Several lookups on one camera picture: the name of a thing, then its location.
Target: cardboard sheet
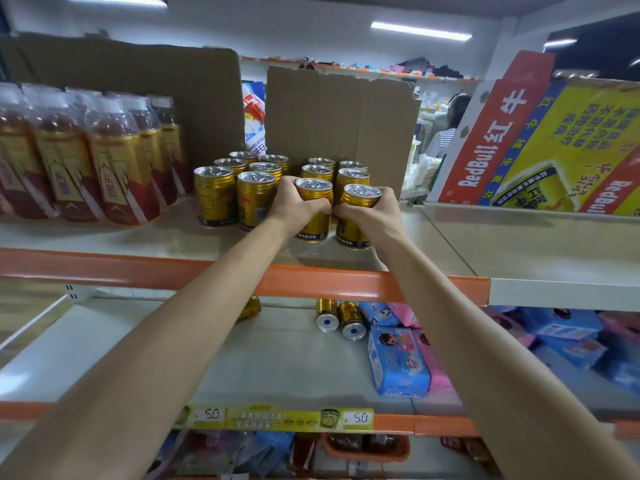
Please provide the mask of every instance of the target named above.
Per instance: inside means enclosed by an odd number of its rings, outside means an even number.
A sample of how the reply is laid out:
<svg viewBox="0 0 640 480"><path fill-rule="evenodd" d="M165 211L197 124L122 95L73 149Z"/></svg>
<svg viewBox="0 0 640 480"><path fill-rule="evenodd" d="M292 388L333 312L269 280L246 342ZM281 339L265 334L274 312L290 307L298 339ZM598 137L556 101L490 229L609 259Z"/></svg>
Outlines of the cardboard sheet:
<svg viewBox="0 0 640 480"><path fill-rule="evenodd" d="M266 99L269 153L297 169L311 157L361 161L372 185L400 195L420 110L411 85L269 67Z"/></svg>
<svg viewBox="0 0 640 480"><path fill-rule="evenodd" d="M0 49L14 82L174 97L194 167L244 150L240 68L231 49L37 34L2 37Z"/></svg>

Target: orange basket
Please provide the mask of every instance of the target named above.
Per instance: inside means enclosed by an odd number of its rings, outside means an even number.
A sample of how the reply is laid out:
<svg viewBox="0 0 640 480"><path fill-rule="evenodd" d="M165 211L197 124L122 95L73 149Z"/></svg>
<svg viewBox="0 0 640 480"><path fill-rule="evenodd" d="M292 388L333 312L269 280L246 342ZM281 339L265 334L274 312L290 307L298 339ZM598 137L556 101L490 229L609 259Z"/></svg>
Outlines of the orange basket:
<svg viewBox="0 0 640 480"><path fill-rule="evenodd" d="M398 440L394 445L393 450L386 454L380 453L366 453L363 451L341 451L334 448L329 441L329 434L322 433L320 435L322 439L322 446L324 452L329 458L337 458L339 460L361 460L361 461L375 461L378 463L389 463L391 461L401 462L409 458L411 454L411 443L409 443L409 436L399 435L396 436Z"/></svg>

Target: hand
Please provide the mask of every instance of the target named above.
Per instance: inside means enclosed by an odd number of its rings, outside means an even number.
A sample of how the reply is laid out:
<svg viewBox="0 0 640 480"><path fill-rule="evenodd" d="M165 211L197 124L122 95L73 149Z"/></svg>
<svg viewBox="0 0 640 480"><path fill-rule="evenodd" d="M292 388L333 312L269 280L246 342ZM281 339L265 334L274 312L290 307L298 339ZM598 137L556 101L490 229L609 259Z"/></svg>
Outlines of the hand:
<svg viewBox="0 0 640 480"><path fill-rule="evenodd" d="M302 200L295 181L298 177L282 177L278 193L271 206L268 219L274 219L284 225L287 237L293 237L304 226L309 224L311 217L319 212L331 214L331 203L325 198L316 200Z"/></svg>
<svg viewBox="0 0 640 480"><path fill-rule="evenodd" d="M394 190L379 187L382 197L371 209L341 203L335 208L336 215L356 222L361 231L369 238L380 260L388 263L388 251L399 239L408 239L404 233L404 224L400 206Z"/></svg>

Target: person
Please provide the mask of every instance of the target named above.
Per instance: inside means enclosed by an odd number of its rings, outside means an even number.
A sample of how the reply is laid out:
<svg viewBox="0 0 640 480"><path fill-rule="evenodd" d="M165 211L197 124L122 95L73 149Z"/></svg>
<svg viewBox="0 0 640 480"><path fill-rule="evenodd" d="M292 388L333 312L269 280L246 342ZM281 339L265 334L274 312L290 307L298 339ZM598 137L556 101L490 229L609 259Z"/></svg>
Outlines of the person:
<svg viewBox="0 0 640 480"><path fill-rule="evenodd" d="M460 126L460 121L462 121L462 116L464 116L467 106L469 106L469 101L471 101L471 96L466 94L456 94L451 98L449 109L447 110L448 129L437 132L433 137L425 151L428 157L443 158L445 150L456 134L456 129Z"/></svg>
<svg viewBox="0 0 640 480"><path fill-rule="evenodd" d="M139 480L272 259L325 199L283 177L267 219L153 311L53 405L0 480ZM369 236L507 479L637 479L640 470L548 368L412 243L393 190L336 213Z"/></svg>

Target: pink package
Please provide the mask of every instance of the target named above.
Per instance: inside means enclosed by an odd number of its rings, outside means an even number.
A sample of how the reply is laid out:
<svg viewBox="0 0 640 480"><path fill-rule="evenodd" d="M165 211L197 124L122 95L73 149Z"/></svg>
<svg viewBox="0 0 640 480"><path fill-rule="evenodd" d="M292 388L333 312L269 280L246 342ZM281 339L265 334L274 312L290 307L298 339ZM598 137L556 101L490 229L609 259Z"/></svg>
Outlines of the pink package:
<svg viewBox="0 0 640 480"><path fill-rule="evenodd" d="M494 320L494 322L498 323L498 325L508 331L526 348L529 348L535 341L535 335L528 333L526 330L524 330L524 327L522 325L510 319L508 316L501 314L496 308L492 306L485 306L484 308L482 308L482 311L489 315Z"/></svg>
<svg viewBox="0 0 640 480"><path fill-rule="evenodd" d="M640 315L631 312L600 312L604 329L634 342L640 342Z"/></svg>
<svg viewBox="0 0 640 480"><path fill-rule="evenodd" d="M402 322L402 325L411 328L420 328L420 325L418 325L418 320L415 318L411 306L405 305L404 303L389 302L387 302L387 306L396 315L396 317L398 317L398 320Z"/></svg>
<svg viewBox="0 0 640 480"><path fill-rule="evenodd" d="M436 354L433 352L433 348L425 334L422 330L418 329L413 331L413 336L415 338L415 342L420 348L422 357L424 357L429 373L431 374L431 385L429 386L428 395L456 394L456 390L453 389L447 373L438 363Z"/></svg>

